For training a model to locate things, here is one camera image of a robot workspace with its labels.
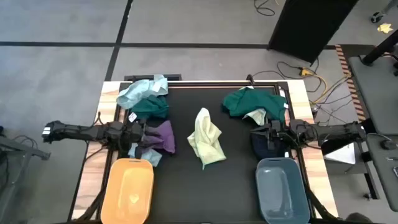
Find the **orange plastic basket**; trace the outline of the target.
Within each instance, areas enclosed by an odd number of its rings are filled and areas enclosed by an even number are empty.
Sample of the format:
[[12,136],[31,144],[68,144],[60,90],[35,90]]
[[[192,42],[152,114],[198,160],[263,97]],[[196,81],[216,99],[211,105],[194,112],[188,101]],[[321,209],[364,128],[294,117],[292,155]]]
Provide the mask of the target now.
[[150,212],[154,171],[142,159],[118,159],[111,166],[100,220],[102,224],[143,224]]

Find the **small dark green microfiber towel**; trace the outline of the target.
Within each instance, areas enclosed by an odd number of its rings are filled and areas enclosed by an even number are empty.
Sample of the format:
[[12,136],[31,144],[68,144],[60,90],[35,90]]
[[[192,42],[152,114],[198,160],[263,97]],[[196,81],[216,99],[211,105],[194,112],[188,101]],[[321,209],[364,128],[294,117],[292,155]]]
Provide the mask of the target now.
[[166,118],[169,112],[169,105],[166,97],[151,95],[142,99],[131,108],[137,119]]

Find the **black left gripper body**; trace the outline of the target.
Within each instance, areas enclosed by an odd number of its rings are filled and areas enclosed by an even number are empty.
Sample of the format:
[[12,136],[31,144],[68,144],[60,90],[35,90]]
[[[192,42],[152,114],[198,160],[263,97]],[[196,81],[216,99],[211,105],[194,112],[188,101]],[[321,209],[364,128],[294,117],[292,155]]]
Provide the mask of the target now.
[[145,119],[127,121],[123,132],[123,149],[130,149],[132,143],[139,143],[145,134],[145,129]]

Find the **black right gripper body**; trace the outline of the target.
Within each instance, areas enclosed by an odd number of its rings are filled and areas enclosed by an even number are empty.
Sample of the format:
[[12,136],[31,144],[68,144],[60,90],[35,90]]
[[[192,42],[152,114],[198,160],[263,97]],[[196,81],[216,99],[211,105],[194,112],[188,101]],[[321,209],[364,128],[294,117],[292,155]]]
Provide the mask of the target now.
[[283,130],[283,125],[277,120],[272,120],[270,123],[268,139],[274,141],[275,150],[288,150],[290,149],[290,144],[288,140],[285,139],[285,132]]

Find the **navy blue microfiber towel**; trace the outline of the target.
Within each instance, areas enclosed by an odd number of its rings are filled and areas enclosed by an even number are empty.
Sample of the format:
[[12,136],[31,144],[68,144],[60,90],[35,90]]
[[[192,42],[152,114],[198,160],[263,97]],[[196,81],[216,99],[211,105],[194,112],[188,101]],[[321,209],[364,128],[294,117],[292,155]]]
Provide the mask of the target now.
[[267,140],[268,137],[266,135],[251,134],[252,149],[259,160],[285,156],[286,150],[268,151]]

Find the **small light blue microfiber towel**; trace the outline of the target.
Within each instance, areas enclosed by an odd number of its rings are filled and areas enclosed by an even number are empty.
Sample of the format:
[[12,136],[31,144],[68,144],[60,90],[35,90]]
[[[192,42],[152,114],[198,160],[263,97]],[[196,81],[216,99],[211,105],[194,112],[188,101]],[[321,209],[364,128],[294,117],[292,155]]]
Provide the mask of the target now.
[[142,150],[142,157],[134,157],[134,149],[137,144],[138,143],[132,143],[131,148],[128,151],[128,156],[134,159],[143,159],[149,161],[153,167],[157,167],[162,158],[162,154],[152,148],[145,148]]

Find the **grey metal stand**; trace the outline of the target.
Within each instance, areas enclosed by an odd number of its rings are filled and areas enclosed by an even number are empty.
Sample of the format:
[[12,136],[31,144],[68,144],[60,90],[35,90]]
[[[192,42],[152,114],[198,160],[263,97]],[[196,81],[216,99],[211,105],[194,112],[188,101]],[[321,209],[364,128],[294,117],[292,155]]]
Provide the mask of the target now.
[[22,176],[33,156],[46,161],[49,152],[38,149],[37,142],[27,136],[7,138],[0,126],[0,224],[4,224]]

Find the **black table mat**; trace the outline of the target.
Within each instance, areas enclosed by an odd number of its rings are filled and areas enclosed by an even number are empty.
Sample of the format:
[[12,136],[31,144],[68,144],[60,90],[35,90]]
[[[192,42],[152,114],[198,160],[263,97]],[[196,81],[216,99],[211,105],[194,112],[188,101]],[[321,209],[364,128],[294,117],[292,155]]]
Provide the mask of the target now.
[[[223,98],[233,86],[172,86],[167,103],[175,136],[175,154],[162,156],[154,168],[150,214],[146,224],[262,223],[250,131],[251,118],[231,117]],[[203,166],[188,143],[202,108],[221,130],[226,160]]]

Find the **blue plastic basket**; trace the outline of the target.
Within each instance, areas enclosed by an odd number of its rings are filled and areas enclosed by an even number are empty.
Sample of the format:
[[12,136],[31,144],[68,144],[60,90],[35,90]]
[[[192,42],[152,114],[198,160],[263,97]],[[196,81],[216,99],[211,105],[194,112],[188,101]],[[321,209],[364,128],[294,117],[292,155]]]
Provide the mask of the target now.
[[255,176],[259,208],[268,224],[308,224],[309,204],[299,167],[293,159],[263,159]]

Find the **large dark green microfiber towel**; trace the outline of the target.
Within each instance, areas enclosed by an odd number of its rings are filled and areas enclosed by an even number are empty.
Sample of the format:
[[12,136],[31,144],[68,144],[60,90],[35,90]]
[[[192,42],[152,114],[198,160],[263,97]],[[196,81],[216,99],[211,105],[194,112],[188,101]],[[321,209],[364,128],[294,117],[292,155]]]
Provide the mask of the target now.
[[266,112],[269,119],[285,122],[286,99],[260,88],[242,88],[224,97],[222,105],[230,116],[243,116],[258,109]]

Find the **black bar bracket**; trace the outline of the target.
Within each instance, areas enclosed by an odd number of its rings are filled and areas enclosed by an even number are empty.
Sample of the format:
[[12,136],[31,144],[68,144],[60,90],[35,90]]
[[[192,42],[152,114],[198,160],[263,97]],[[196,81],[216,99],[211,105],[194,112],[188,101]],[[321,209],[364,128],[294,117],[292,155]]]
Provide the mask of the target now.
[[[182,76],[181,74],[165,74],[163,75],[164,78],[166,78],[168,81],[182,81]],[[136,82],[138,80],[153,80],[154,75],[126,75],[124,77],[124,81],[127,82]]]

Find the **large light blue microfiber towel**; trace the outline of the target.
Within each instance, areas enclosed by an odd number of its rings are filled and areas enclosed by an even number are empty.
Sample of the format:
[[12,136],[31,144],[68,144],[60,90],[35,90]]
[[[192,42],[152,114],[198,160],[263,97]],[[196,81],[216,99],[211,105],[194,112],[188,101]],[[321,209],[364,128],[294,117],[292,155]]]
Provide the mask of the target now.
[[119,92],[116,103],[123,109],[132,108],[142,99],[151,95],[162,96],[168,94],[168,80],[163,75],[154,75],[153,80],[138,80]]

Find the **pale yellow microfiber towel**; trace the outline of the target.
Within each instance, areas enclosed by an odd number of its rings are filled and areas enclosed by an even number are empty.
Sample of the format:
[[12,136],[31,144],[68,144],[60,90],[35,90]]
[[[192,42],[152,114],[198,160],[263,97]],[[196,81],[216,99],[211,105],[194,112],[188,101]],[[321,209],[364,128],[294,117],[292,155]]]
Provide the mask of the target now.
[[203,170],[208,164],[226,160],[218,140],[221,134],[221,130],[211,122],[209,111],[202,108],[195,118],[194,131],[187,137],[187,141],[201,160]]

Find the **orange black striped tape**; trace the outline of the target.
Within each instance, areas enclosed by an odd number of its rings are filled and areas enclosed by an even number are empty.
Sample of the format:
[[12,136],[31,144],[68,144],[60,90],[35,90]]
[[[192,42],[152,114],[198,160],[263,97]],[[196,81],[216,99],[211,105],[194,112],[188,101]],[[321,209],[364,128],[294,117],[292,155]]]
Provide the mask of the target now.
[[349,95],[354,104],[354,108],[355,108],[357,117],[358,117],[359,121],[364,121],[366,119],[365,113],[364,113],[363,107],[361,106],[361,102],[359,100],[359,93],[357,93],[357,90],[354,85],[354,80],[353,80],[353,76],[351,74],[351,70],[349,69],[346,57],[343,53],[343,48],[341,45],[335,45],[335,50],[336,50],[336,53],[338,54],[338,58],[339,58],[339,61],[340,61],[340,64],[341,64],[341,67],[343,70],[343,74],[347,78],[346,83],[348,85]]

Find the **purple microfiber towel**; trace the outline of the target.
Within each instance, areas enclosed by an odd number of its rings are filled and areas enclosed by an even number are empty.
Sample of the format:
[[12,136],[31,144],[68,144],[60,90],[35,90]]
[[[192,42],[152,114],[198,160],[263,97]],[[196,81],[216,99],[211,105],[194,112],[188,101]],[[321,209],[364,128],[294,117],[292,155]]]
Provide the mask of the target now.
[[175,154],[175,137],[171,122],[166,120],[154,128],[158,128],[159,133],[145,133],[142,143],[146,147],[151,147],[153,149],[164,149],[170,154]]

